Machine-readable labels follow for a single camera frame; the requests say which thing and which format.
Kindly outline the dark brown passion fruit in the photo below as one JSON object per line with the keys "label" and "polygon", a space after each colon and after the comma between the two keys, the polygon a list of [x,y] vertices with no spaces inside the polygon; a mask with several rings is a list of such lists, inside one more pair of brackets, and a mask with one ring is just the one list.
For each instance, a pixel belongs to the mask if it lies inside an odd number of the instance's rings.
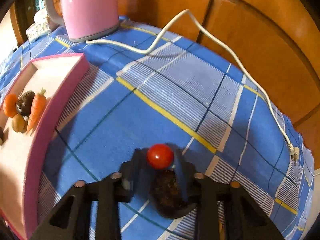
{"label": "dark brown passion fruit", "polygon": [[196,204],[184,200],[175,172],[156,170],[149,191],[150,201],[164,218],[178,219],[193,211]]}

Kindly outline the red cherry tomato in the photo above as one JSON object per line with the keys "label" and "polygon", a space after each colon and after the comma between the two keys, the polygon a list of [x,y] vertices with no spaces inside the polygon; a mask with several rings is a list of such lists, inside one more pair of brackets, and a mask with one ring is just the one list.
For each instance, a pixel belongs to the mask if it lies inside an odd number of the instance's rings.
{"label": "red cherry tomato", "polygon": [[146,159],[152,168],[163,170],[174,161],[174,152],[166,144],[155,144],[148,149]]}

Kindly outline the orange toy carrot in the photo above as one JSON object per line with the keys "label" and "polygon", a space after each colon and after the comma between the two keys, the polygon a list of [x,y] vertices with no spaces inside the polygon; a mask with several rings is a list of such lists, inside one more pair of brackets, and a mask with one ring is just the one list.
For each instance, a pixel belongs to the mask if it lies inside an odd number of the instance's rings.
{"label": "orange toy carrot", "polygon": [[41,114],[47,104],[47,98],[45,96],[46,90],[41,89],[39,93],[34,96],[32,105],[31,105],[31,113],[28,118],[27,130],[26,132],[29,133],[33,130],[39,121]]}

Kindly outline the small orange tangerine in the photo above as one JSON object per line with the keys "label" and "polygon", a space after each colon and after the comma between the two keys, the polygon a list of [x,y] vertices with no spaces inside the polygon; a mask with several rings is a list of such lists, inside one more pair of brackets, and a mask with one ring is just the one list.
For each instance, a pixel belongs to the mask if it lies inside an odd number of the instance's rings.
{"label": "small orange tangerine", "polygon": [[7,117],[13,118],[17,114],[17,110],[16,110],[17,100],[18,100],[18,97],[16,94],[9,94],[5,97],[3,102],[3,111]]}

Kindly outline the small tan round fruit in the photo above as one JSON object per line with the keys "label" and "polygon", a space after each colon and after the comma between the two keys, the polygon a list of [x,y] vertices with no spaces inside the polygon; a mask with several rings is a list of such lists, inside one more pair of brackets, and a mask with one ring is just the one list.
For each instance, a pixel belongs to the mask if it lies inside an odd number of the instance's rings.
{"label": "small tan round fruit", "polygon": [[4,142],[4,132],[3,128],[0,127],[0,145],[2,145]]}

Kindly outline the pink white shallow box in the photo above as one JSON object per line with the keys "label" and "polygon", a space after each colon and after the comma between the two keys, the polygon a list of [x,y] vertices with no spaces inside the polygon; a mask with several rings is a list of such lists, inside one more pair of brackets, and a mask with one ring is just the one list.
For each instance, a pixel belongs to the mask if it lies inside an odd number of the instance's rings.
{"label": "pink white shallow box", "polygon": [[55,125],[78,83],[89,69],[84,54],[59,54],[30,61],[8,92],[20,95],[45,89],[47,105],[29,133],[16,133],[2,112],[1,215],[19,239],[28,239],[38,225],[37,201],[42,165]]}

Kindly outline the small yellow-brown fruit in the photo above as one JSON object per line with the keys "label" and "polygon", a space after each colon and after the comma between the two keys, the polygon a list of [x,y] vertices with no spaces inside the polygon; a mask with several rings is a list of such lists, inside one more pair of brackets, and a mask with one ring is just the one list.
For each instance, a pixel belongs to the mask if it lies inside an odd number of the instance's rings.
{"label": "small yellow-brown fruit", "polygon": [[16,114],[12,118],[11,126],[12,126],[12,129],[17,133],[23,131],[24,127],[25,127],[25,119],[24,119],[24,117],[21,116],[20,114]]}

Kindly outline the dark brown fruit in box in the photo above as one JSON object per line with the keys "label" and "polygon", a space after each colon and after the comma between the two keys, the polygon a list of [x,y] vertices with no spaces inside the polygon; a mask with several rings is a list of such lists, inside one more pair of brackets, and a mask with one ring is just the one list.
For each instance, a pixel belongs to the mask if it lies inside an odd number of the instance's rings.
{"label": "dark brown fruit in box", "polygon": [[21,116],[28,116],[31,113],[35,93],[30,90],[22,94],[16,102],[16,111]]}

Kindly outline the blue plaid tablecloth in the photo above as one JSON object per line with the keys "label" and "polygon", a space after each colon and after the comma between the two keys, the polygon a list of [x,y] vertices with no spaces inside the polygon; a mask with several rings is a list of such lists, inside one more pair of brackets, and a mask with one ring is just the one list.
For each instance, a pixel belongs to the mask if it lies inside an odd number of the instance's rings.
{"label": "blue plaid tablecloth", "polygon": [[30,61],[84,54],[90,66],[48,145],[38,225],[77,180],[99,181],[136,148],[173,145],[214,181],[238,181],[285,239],[300,239],[311,209],[314,160],[291,120],[236,66],[166,33],[148,56],[69,40],[64,27],[1,63],[1,96]]}

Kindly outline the silver ornate tissue box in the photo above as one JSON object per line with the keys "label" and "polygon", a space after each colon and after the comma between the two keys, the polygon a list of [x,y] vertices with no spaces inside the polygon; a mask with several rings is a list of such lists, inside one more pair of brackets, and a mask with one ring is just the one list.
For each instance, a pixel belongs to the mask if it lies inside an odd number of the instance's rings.
{"label": "silver ornate tissue box", "polygon": [[56,24],[50,19],[46,8],[37,11],[33,20],[33,24],[25,31],[30,43],[56,28]]}

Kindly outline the pink grey electric kettle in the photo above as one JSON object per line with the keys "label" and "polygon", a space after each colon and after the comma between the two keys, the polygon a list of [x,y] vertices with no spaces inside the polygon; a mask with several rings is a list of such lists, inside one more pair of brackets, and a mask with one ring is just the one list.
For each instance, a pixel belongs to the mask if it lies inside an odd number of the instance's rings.
{"label": "pink grey electric kettle", "polygon": [[95,40],[119,27],[118,0],[60,0],[62,16],[53,0],[44,0],[50,19],[64,25],[72,42]]}

